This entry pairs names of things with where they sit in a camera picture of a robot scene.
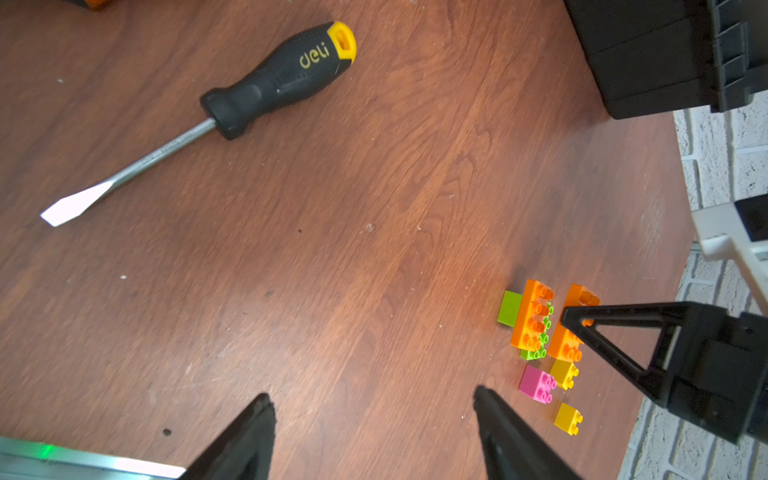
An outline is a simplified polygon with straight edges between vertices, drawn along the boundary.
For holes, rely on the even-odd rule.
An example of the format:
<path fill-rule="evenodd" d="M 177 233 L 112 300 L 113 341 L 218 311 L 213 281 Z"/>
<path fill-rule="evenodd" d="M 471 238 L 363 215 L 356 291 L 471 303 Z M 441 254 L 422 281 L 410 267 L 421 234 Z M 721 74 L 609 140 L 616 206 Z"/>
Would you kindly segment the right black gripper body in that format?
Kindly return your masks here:
<path fill-rule="evenodd" d="M 650 399 L 735 443 L 767 442 L 767 318 L 695 302 L 663 303 L 661 380 Z"/>

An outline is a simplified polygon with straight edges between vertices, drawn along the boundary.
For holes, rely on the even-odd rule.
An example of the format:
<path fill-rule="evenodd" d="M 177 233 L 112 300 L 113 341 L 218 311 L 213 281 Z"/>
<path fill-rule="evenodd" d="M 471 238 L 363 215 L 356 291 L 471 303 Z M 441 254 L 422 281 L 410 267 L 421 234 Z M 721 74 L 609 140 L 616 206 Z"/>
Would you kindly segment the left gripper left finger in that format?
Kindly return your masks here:
<path fill-rule="evenodd" d="M 276 413 L 260 393 L 179 477 L 267 480 L 275 445 Z"/>

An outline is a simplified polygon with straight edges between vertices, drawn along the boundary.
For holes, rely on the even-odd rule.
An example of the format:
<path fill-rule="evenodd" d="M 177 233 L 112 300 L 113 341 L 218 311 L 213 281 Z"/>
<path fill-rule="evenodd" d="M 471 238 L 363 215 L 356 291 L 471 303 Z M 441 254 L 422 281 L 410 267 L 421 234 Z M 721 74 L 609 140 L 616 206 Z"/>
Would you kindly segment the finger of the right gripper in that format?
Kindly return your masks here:
<path fill-rule="evenodd" d="M 669 387 L 685 302 L 567 307 L 561 323 L 636 387 Z"/>

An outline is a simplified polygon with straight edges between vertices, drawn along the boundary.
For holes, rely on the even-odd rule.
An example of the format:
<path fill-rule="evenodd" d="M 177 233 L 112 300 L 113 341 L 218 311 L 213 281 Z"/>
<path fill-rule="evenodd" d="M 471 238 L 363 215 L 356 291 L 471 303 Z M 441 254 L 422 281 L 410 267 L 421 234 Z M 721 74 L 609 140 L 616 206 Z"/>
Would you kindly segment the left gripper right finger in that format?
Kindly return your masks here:
<path fill-rule="evenodd" d="M 489 479 L 580 479 L 494 390 L 477 386 L 473 407 Z"/>

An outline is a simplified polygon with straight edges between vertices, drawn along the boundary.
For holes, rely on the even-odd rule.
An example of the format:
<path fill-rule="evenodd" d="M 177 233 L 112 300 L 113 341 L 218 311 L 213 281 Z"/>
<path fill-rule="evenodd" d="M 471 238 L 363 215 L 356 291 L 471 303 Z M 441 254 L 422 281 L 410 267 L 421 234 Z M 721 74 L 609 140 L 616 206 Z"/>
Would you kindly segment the green long lego brick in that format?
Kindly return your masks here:
<path fill-rule="evenodd" d="M 552 327 L 550 320 L 551 315 L 554 313 L 554 306 L 551 302 L 547 303 L 548 314 L 542 318 L 544 330 L 539 334 L 539 348 L 534 351 L 521 350 L 520 356 L 523 360 L 532 361 L 543 359 L 547 354 L 547 344 L 550 342 L 550 336 L 548 334 L 549 329 Z"/>

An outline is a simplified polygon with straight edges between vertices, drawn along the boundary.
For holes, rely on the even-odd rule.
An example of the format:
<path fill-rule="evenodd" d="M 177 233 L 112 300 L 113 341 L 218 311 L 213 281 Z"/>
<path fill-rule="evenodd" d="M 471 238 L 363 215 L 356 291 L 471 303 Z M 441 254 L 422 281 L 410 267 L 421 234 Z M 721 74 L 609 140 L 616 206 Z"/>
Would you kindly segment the orange long lego brick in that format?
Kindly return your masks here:
<path fill-rule="evenodd" d="M 565 307 L 599 306 L 601 300 L 583 285 L 572 284 L 567 293 Z M 561 361 L 578 362 L 582 358 L 580 346 L 583 342 L 559 320 L 547 350 L 547 355 Z"/>
<path fill-rule="evenodd" d="M 554 291 L 547 285 L 528 280 L 510 344 L 520 350 L 539 348 L 539 334 L 544 330 L 542 318 L 548 314 L 547 303 L 553 302 Z"/>

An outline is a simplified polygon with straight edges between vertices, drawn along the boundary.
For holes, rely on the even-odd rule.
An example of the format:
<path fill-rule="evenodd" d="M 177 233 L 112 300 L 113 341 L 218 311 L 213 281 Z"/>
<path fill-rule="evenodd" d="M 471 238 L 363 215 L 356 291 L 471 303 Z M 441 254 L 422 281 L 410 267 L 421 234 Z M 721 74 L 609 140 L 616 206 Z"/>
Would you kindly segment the small green lego brick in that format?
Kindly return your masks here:
<path fill-rule="evenodd" d="M 522 295 L 506 290 L 498 312 L 497 322 L 514 328 L 521 308 Z"/>

